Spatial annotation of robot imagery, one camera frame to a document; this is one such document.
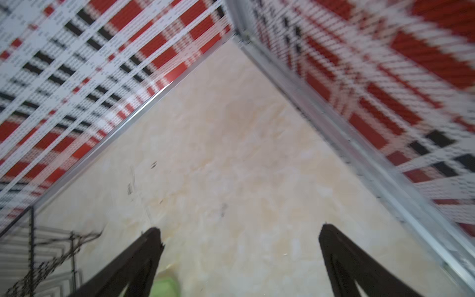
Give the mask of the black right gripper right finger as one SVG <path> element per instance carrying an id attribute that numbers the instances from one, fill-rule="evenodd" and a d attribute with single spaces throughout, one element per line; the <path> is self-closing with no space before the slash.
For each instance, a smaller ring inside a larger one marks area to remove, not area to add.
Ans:
<path id="1" fill-rule="evenodd" d="M 333 294 L 359 297 L 419 297 L 332 224 L 322 226 L 319 243 Z"/>

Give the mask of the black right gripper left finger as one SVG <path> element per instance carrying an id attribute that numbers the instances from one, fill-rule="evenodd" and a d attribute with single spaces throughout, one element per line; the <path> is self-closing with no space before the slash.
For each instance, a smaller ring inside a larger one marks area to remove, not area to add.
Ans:
<path id="1" fill-rule="evenodd" d="M 147 297 L 164 248 L 160 229 L 148 229 L 71 296 Z"/>

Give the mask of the green ribbed glass cup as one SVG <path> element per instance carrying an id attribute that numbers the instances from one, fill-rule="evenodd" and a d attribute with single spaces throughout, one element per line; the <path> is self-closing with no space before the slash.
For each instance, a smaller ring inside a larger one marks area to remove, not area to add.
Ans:
<path id="1" fill-rule="evenodd" d="M 149 297 L 180 297 L 179 279 L 172 265 L 157 273 L 153 279 Z"/>

